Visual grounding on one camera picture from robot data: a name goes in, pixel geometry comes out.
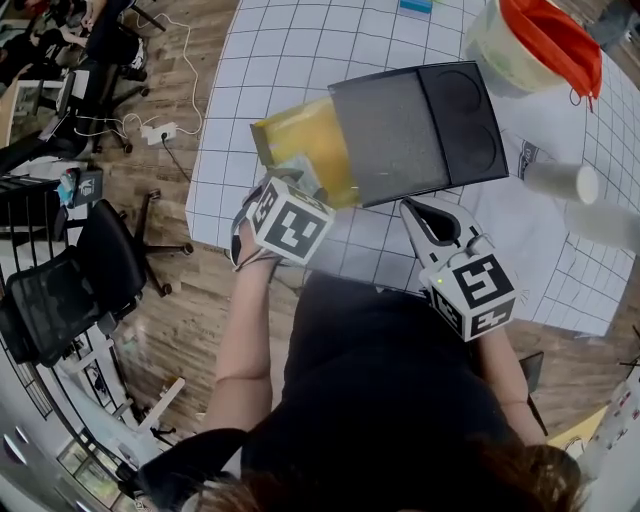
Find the grid pattern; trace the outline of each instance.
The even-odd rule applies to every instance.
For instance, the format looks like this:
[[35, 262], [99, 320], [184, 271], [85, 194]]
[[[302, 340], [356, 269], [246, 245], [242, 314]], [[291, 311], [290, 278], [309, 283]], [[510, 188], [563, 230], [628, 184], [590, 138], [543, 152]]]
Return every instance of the grid pattern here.
[[[327, 86], [345, 79], [457, 62], [463, 31], [483, 7], [484, 0], [446, 0], [425, 15], [397, 0], [243, 0], [218, 66], [189, 190], [192, 238], [229, 247], [232, 219], [265, 173], [251, 123], [328, 96]], [[394, 213], [393, 203], [340, 211], [310, 266], [417, 291], [419, 265]]]
[[[583, 161], [600, 181], [599, 199], [640, 213], [640, 93], [603, 54], [602, 92], [587, 108]], [[635, 254], [570, 233], [534, 321], [604, 335]]]
[[[327, 86], [341, 80], [460, 60], [463, 33], [484, 3], [434, 2], [425, 15], [399, 8], [398, 0], [243, 0], [218, 66], [189, 190], [192, 238], [229, 248], [241, 201], [265, 174], [250, 124], [328, 96]], [[594, 102], [595, 113], [587, 117], [584, 159], [600, 172], [603, 197], [637, 211], [640, 180], [633, 170], [640, 176], [640, 93], [606, 56], [603, 74], [602, 101]], [[459, 203], [463, 191], [435, 196]], [[606, 332], [634, 255], [589, 244], [567, 238], [534, 320]], [[393, 202], [339, 211], [309, 266], [412, 293], [420, 288], [421, 266]]]

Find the black shirt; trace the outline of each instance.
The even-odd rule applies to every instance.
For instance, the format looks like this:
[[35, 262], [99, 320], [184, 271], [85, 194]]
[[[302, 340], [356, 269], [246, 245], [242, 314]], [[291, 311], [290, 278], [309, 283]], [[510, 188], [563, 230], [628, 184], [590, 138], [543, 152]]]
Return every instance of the black shirt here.
[[157, 506], [179, 510], [240, 447], [243, 473], [299, 491], [287, 510], [454, 510], [490, 486], [469, 443], [515, 434], [468, 347], [423, 300], [343, 286], [307, 284], [283, 400], [261, 424], [200, 434], [140, 470]]

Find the white cable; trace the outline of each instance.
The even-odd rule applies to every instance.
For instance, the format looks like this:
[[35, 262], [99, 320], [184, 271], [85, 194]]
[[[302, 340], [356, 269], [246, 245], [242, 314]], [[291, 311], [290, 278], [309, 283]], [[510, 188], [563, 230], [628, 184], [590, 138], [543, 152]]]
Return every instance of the white cable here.
[[[103, 132], [100, 132], [100, 134], [102, 134], [102, 133], [108, 133], [108, 132], [110, 132], [110, 131], [111, 131], [111, 132], [115, 132], [115, 133], [117, 133], [118, 135], [120, 135], [120, 137], [123, 137], [123, 138], [125, 138], [125, 139], [127, 139], [127, 140], [128, 140], [128, 139], [129, 139], [129, 136], [127, 135], [127, 130], [125, 129], [124, 124], [127, 122], [127, 119], [128, 119], [129, 117], [135, 117], [135, 118], [138, 120], [138, 122], [140, 123], [140, 128], [142, 129], [142, 127], [143, 127], [144, 125], [146, 125], [147, 123], [150, 123], [151, 121], [153, 121], [154, 119], [157, 119], [157, 118], [158, 118], [158, 117], [160, 117], [160, 116], [153, 116], [151, 119], [148, 119], [148, 120], [146, 120], [146, 121], [144, 121], [144, 122], [142, 121], [142, 119], [140, 119], [140, 116], [139, 116], [138, 114], [135, 114], [134, 112], [129, 112], [127, 115], [125, 115], [125, 116], [122, 118], [122, 120], [120, 120], [120, 119], [115, 119], [115, 118], [112, 118], [112, 117], [91, 117], [91, 116], [76, 116], [76, 117], [78, 117], [78, 118], [80, 118], [80, 119], [93, 119], [94, 121], [115, 121], [116, 123], [120, 123], [120, 124], [122, 125], [122, 133], [120, 133], [120, 132], [119, 132], [119, 131], [117, 131], [117, 130], [111, 130], [111, 129], [109, 129], [109, 130], [105, 130], [105, 131], [103, 131]], [[87, 134], [85, 134], [85, 133], [80, 133], [80, 132], [78, 132], [77, 130], [74, 130], [74, 131], [75, 131], [78, 135], [82, 135], [82, 136], [84, 136], [84, 137], [91, 137], [91, 135], [87, 135]]]
[[[144, 27], [146, 27], [147, 25], [150, 24], [150, 22], [147, 22], [144, 25], [140, 25], [140, 15], [138, 13], [136, 13], [136, 15], [138, 16], [138, 19], [136, 20], [136, 25], [137, 25], [138, 28], [144, 28]], [[182, 57], [187, 62], [187, 64], [189, 64], [189, 67], [191, 68], [191, 71], [193, 71], [194, 75], [196, 76], [196, 79], [195, 79], [194, 84], [193, 84], [193, 92], [191, 94], [191, 105], [193, 106], [193, 110], [196, 111], [196, 114], [198, 114], [198, 129], [196, 131], [189, 132], [187, 130], [184, 130], [184, 129], [176, 126], [176, 130], [179, 130], [179, 131], [181, 131], [183, 133], [186, 133], [187, 135], [196, 135], [202, 129], [203, 120], [202, 120], [202, 114], [200, 113], [200, 110], [198, 110], [198, 107], [196, 106], [196, 88], [198, 87], [199, 75], [198, 75], [198, 72], [196, 71], [196, 68], [193, 67], [193, 64], [191, 63], [191, 61], [187, 57], [187, 47], [189, 45], [189, 37], [191, 36], [191, 27], [189, 25], [185, 25], [184, 23], [178, 23], [177, 21], [173, 21], [165, 13], [160, 13], [160, 14], [156, 15], [153, 19], [155, 20], [155, 19], [159, 18], [160, 16], [164, 16], [167, 19], [167, 21], [169, 23], [171, 23], [172, 25], [177, 25], [179, 27], [184, 27], [184, 28], [186, 28], [188, 30], [187, 37], [186, 37], [186, 39], [184, 41], [184, 46], [182, 48]], [[129, 140], [129, 136], [127, 135], [127, 130], [125, 129], [125, 126], [124, 126], [125, 123], [127, 122], [127, 119], [129, 119], [130, 117], [137, 119], [138, 122], [140, 123], [140, 130], [142, 130], [143, 126], [147, 125], [148, 123], [150, 123], [154, 119], [158, 119], [158, 117], [160, 117], [160, 116], [153, 116], [151, 119], [147, 119], [146, 121], [143, 121], [140, 118], [140, 116], [138, 114], [136, 114], [135, 112], [129, 112], [121, 120], [120, 119], [115, 119], [115, 118], [100, 118], [100, 117], [90, 117], [90, 116], [76, 116], [76, 117], [81, 118], [81, 119], [93, 119], [94, 121], [114, 121], [116, 123], [120, 123], [120, 125], [122, 126], [122, 133], [120, 133], [117, 130], [107, 129], [107, 130], [104, 130], [102, 132], [89, 134], [89, 133], [80, 133], [77, 129], [74, 128], [73, 131], [77, 135], [81, 135], [82, 137], [93, 137], [94, 135], [102, 135], [104, 133], [114, 132], [114, 133], [117, 133], [118, 135], [120, 135], [120, 137]]]
[[109, 132], [113, 132], [113, 133], [117, 133], [118, 135], [120, 135], [120, 137], [126, 139], [127, 137], [125, 135], [122, 135], [118, 130], [112, 130], [111, 128], [103, 131], [103, 132], [96, 132], [96, 133], [81, 133], [78, 131], [77, 128], [74, 128], [73, 131], [75, 132], [76, 135], [81, 135], [82, 137], [94, 137], [96, 135], [102, 135], [103, 133], [109, 133]]
[[[147, 22], [144, 25], [140, 25], [140, 15], [138, 13], [136, 13], [136, 15], [138, 16], [138, 19], [136, 20], [136, 26], [138, 28], [144, 28], [146, 26], [148, 26], [151, 22]], [[185, 25], [184, 23], [178, 23], [177, 21], [173, 21], [171, 18], [169, 18], [169, 16], [167, 16], [165, 13], [160, 13], [156, 16], [153, 17], [153, 19], [158, 19], [160, 16], [164, 16], [167, 21], [169, 23], [171, 23], [172, 25], [176, 25], [178, 27], [183, 27], [187, 29], [187, 38], [184, 40], [184, 46], [182, 47], [182, 57], [184, 58], [184, 60], [187, 62], [187, 64], [189, 64], [189, 67], [191, 68], [191, 71], [193, 71], [193, 74], [196, 76], [196, 79], [193, 83], [193, 92], [191, 94], [191, 105], [193, 106], [193, 110], [196, 111], [196, 114], [198, 114], [198, 129], [194, 132], [189, 132], [187, 130], [183, 130], [180, 127], [176, 127], [176, 130], [179, 130], [183, 133], [186, 133], [187, 135], [196, 135], [198, 132], [200, 132], [200, 130], [202, 130], [202, 114], [200, 113], [200, 110], [198, 110], [198, 107], [196, 106], [196, 88], [198, 87], [198, 72], [196, 71], [196, 68], [193, 67], [193, 64], [191, 63], [191, 61], [189, 60], [189, 58], [187, 57], [187, 46], [189, 45], [189, 37], [191, 37], [191, 27], [189, 25]]]

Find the window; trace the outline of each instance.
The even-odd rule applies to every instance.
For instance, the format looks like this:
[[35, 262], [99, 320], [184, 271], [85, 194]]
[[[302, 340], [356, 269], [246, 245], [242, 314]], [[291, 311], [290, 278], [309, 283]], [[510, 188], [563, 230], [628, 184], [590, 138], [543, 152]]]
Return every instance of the window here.
[[[82, 433], [80, 437], [84, 442], [89, 441], [87, 436]], [[89, 449], [112, 473], [116, 472], [122, 461], [114, 455], [107, 455], [93, 443], [89, 443]], [[84, 449], [75, 441], [72, 441], [63, 450], [58, 457], [58, 462], [105, 507], [114, 512], [133, 512], [136, 510], [133, 500], [118, 489], [117, 481], [105, 473], [93, 459], [90, 459]]]

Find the cable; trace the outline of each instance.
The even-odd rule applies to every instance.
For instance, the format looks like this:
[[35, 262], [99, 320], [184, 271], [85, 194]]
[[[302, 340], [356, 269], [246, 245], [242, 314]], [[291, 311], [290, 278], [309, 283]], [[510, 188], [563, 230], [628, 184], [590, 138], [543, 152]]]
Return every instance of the cable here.
[[171, 156], [171, 159], [173, 160], [173, 163], [176, 164], [176, 167], [178, 169], [180, 169], [180, 172], [182, 173], [182, 175], [184, 176], [184, 179], [187, 180], [189, 183], [191, 183], [191, 178], [189, 178], [189, 176], [187, 176], [187, 173], [184, 172], [184, 169], [182, 168], [182, 166], [178, 163], [178, 161], [176, 160], [176, 157], [173, 156], [173, 152], [167, 147], [167, 143], [165, 142], [167, 140], [167, 134], [163, 133], [160, 138], [162, 139], [162, 145], [164, 146], [164, 149], [167, 150], [167, 153], [169, 153], [169, 156]]
[[[138, 16], [138, 19], [136, 20], [136, 26], [138, 28], [144, 28], [146, 26], [148, 26], [150, 24], [150, 22], [145, 23], [144, 25], [140, 25], [140, 15], [138, 13], [136, 13], [136, 15]], [[176, 25], [178, 27], [183, 27], [187, 29], [187, 38], [184, 40], [184, 46], [182, 47], [182, 57], [184, 58], [184, 60], [187, 62], [187, 64], [189, 64], [189, 67], [191, 68], [191, 71], [193, 71], [193, 74], [196, 76], [196, 79], [193, 83], [193, 92], [191, 93], [191, 105], [193, 106], [193, 110], [196, 111], [196, 114], [198, 114], [198, 129], [194, 132], [189, 132], [187, 130], [183, 130], [180, 127], [177, 127], [176, 130], [179, 130], [183, 133], [186, 133], [187, 135], [196, 135], [197, 133], [200, 132], [200, 130], [202, 130], [202, 114], [200, 113], [200, 110], [198, 110], [198, 107], [196, 106], [196, 88], [198, 87], [198, 78], [200, 77], [198, 75], [198, 72], [196, 71], [196, 68], [193, 67], [193, 64], [191, 63], [191, 61], [189, 60], [189, 58], [187, 57], [187, 46], [189, 45], [189, 38], [191, 37], [191, 27], [189, 25], [186, 25], [184, 23], [179, 23], [177, 21], [173, 21], [171, 18], [169, 18], [169, 16], [167, 16], [165, 13], [160, 13], [156, 16], [153, 17], [153, 19], [158, 19], [160, 16], [164, 16], [167, 21], [169, 23], [171, 23], [172, 25]]]
[[[100, 132], [100, 134], [102, 134], [102, 133], [108, 133], [108, 132], [110, 132], [110, 131], [115, 131], [115, 133], [117, 133], [118, 135], [120, 135], [120, 137], [123, 137], [123, 138], [125, 138], [125, 139], [127, 139], [127, 140], [128, 140], [128, 139], [129, 139], [129, 136], [127, 135], [127, 130], [125, 130], [124, 124], [127, 122], [127, 119], [128, 119], [129, 117], [135, 117], [135, 118], [138, 120], [138, 122], [140, 123], [140, 129], [142, 129], [142, 127], [143, 127], [143, 126], [145, 126], [146, 124], [150, 123], [150, 122], [151, 122], [151, 121], [153, 121], [154, 119], [158, 119], [158, 117], [160, 117], [160, 116], [153, 116], [151, 119], [147, 119], [147, 120], [146, 120], [146, 121], [144, 121], [144, 122], [142, 121], [142, 119], [140, 119], [140, 116], [139, 116], [138, 114], [134, 113], [134, 112], [129, 112], [127, 115], [125, 115], [125, 116], [122, 118], [122, 120], [120, 120], [120, 119], [115, 119], [115, 118], [112, 118], [112, 117], [91, 117], [91, 116], [76, 116], [76, 117], [77, 117], [77, 118], [79, 118], [79, 119], [93, 119], [94, 121], [114, 121], [114, 122], [116, 122], [116, 123], [120, 123], [120, 124], [122, 125], [122, 133], [120, 133], [120, 132], [118, 132], [118, 131], [116, 131], [116, 130], [108, 129], [108, 130], [105, 130], [105, 131], [103, 131], [103, 132]], [[98, 135], [98, 133], [93, 133], [93, 134], [91, 134], [91, 135], [88, 135], [88, 134], [86, 134], [86, 133], [80, 133], [80, 132], [79, 132], [79, 131], [77, 131], [77, 130], [75, 130], [75, 132], [76, 132], [78, 135], [82, 135], [83, 137], [93, 137], [93, 135]]]

